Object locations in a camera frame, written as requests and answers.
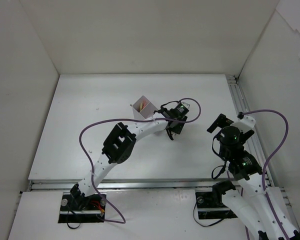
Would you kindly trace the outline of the white three-compartment organizer box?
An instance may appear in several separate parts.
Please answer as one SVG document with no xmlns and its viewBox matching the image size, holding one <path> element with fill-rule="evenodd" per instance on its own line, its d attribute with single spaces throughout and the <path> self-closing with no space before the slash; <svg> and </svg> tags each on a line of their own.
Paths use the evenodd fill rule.
<svg viewBox="0 0 300 240">
<path fill-rule="evenodd" d="M 131 105 L 133 118 L 135 120 L 145 120 L 151 117 L 158 108 L 144 95 Z"/>
</svg>

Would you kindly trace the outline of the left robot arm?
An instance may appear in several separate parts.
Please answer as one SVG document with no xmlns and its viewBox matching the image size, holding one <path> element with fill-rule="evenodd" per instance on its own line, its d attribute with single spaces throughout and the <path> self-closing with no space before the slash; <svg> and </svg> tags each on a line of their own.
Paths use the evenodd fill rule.
<svg viewBox="0 0 300 240">
<path fill-rule="evenodd" d="M 187 121 L 190 105 L 178 101 L 174 108 L 155 111 L 144 120 L 133 119 L 133 124 L 126 125 L 121 120 L 113 127 L 103 142 L 101 154 L 91 164 L 90 172 L 70 190 L 72 204 L 79 210 L 86 209 L 90 204 L 90 196 L 96 192 L 97 186 L 107 174 L 117 165 L 125 162 L 132 154 L 135 144 L 154 133 L 166 131 L 179 134 Z"/>
</svg>

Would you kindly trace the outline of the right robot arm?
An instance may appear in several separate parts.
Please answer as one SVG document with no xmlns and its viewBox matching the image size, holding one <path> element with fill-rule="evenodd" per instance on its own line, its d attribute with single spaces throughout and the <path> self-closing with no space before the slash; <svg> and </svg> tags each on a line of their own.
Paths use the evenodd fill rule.
<svg viewBox="0 0 300 240">
<path fill-rule="evenodd" d="M 244 144 L 255 133 L 255 119 L 240 113 L 234 122 L 220 114 L 207 129 L 219 142 L 214 154 L 224 161 L 228 170 L 243 189 L 240 194 L 231 180 L 213 185 L 211 200 L 217 206 L 228 207 L 247 227 L 256 240 L 300 240 L 300 231 L 289 221 L 265 183 L 265 175 L 256 158 Z"/>
</svg>

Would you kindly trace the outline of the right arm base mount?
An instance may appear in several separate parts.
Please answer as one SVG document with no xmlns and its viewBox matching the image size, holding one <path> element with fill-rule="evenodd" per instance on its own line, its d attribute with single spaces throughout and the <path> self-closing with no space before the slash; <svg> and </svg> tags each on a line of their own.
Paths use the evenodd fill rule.
<svg viewBox="0 0 300 240">
<path fill-rule="evenodd" d="M 194 213 L 198 219 L 216 221 L 236 219 L 236 214 L 222 203 L 222 195 L 228 190 L 236 190 L 230 180 L 214 184 L 211 191 L 197 191 Z"/>
</svg>

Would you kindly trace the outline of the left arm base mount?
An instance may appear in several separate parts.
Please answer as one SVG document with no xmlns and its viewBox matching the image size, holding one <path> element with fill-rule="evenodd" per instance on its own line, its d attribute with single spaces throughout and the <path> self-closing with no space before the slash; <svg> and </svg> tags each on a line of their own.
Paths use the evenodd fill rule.
<svg viewBox="0 0 300 240">
<path fill-rule="evenodd" d="M 59 224 L 103 223 L 106 212 L 106 201 L 94 194 L 77 205 L 70 193 L 64 193 L 59 208 Z"/>
</svg>

